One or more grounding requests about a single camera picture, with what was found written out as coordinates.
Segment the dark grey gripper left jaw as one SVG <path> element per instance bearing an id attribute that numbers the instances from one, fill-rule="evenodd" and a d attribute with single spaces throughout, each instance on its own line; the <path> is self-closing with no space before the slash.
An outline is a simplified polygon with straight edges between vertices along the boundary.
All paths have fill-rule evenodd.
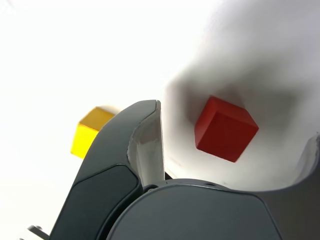
<path id="1" fill-rule="evenodd" d="M 161 103 L 125 108 L 96 135 L 49 235 L 52 240 L 104 240 L 121 213 L 165 179 Z"/>

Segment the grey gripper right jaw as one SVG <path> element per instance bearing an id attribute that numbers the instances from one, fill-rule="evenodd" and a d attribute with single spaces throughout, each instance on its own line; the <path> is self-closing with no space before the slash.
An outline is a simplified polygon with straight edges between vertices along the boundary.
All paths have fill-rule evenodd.
<path id="1" fill-rule="evenodd" d="M 239 191 L 175 179 L 145 193 L 116 220 L 109 240 L 317 240 L 320 137 L 308 140 L 293 185 Z"/>

